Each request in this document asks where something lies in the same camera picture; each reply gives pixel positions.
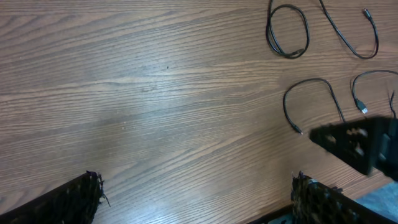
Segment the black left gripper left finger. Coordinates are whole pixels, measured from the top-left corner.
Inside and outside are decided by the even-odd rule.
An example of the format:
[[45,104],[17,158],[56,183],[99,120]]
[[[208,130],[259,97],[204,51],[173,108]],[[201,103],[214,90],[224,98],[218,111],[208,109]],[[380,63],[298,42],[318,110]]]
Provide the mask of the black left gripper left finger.
[[1,215],[2,224],[92,224],[104,194],[100,173],[77,178]]

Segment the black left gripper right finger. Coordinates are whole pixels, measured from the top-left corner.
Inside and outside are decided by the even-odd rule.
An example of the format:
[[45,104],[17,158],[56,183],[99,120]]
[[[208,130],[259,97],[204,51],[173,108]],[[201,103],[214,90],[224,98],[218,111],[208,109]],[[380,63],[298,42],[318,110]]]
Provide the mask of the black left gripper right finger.
[[299,172],[292,178],[293,223],[299,224],[395,224],[351,200],[338,187],[328,187]]

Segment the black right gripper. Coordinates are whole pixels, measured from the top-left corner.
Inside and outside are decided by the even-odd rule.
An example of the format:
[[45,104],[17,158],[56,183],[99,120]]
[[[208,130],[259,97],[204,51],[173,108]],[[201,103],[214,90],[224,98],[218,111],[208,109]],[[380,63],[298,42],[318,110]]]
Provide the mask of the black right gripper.
[[320,126],[309,138],[359,173],[368,175],[375,167],[397,182],[397,119],[377,116]]

